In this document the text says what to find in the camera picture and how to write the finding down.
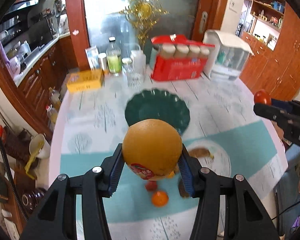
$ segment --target fruit sticker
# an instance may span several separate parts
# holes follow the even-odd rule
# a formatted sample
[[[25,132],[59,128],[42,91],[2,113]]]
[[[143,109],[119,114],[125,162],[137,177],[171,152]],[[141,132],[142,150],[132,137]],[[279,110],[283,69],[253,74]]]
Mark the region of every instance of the fruit sticker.
[[[154,173],[151,170],[149,170],[148,168],[142,166],[141,164],[133,163],[133,164],[129,165],[129,167],[141,179],[147,180],[147,179],[154,177]]]

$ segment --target scalloped plate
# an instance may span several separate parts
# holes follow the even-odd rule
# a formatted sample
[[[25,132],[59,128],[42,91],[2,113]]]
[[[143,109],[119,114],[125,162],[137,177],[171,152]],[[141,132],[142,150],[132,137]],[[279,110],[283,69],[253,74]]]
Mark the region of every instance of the scalloped plate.
[[[190,122],[186,103],[167,90],[143,90],[126,106],[124,116],[129,126],[146,119],[159,119],[173,126],[180,135]]]

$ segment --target red box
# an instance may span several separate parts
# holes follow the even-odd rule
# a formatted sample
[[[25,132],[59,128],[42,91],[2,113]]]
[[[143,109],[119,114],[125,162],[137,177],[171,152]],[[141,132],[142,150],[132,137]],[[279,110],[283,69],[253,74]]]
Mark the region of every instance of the red box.
[[[214,45],[204,44],[197,41],[189,41],[184,35],[163,35],[153,37],[151,39],[153,44],[184,44],[184,45],[197,45],[207,46],[214,48]],[[156,81],[169,81],[169,80],[184,80],[194,79],[201,75],[201,72],[207,62],[207,58],[162,58],[159,54],[156,58],[156,63],[151,74],[151,78]]]

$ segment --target bolt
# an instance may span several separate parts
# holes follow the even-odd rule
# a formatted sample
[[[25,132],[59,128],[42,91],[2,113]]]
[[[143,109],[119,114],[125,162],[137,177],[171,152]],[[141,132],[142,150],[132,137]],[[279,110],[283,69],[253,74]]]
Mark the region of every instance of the bolt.
[[[238,180],[238,181],[244,181],[244,176],[240,175],[240,174],[237,174],[235,176],[235,178]]]
[[[66,177],[67,177],[66,174],[60,174],[60,175],[58,176],[58,180],[63,181],[63,180],[66,179]]]
[[[200,171],[203,173],[203,174],[208,174],[210,172],[210,170],[206,167],[203,167],[200,169]]]
[[[99,172],[102,171],[102,168],[101,168],[100,166],[96,166],[96,167],[93,167],[93,168],[92,168],[92,171],[93,171],[94,173],[99,173]]]

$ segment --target table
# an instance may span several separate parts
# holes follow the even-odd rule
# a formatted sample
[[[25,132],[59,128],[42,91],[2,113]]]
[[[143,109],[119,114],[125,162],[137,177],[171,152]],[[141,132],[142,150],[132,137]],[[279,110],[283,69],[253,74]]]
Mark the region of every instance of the table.
[[[155,82],[147,75],[140,90],[130,89],[124,76],[107,77],[100,90],[65,95],[51,145],[49,184],[58,174],[84,174],[112,155],[128,129],[124,119],[127,101],[143,89],[168,90],[183,98],[191,121],[182,136],[188,150],[208,148],[214,163],[199,160],[217,174],[248,178],[260,199],[277,184],[288,167],[284,146],[271,122],[253,112],[253,95],[237,79],[210,81],[202,74],[196,80]],[[126,166],[117,192],[104,200],[113,239],[189,239],[197,199],[182,199],[178,176],[159,181],[169,194],[163,208],[151,205],[144,181]],[[224,230],[225,202],[220,197],[220,223]],[[81,198],[77,197],[78,239],[83,239]]]

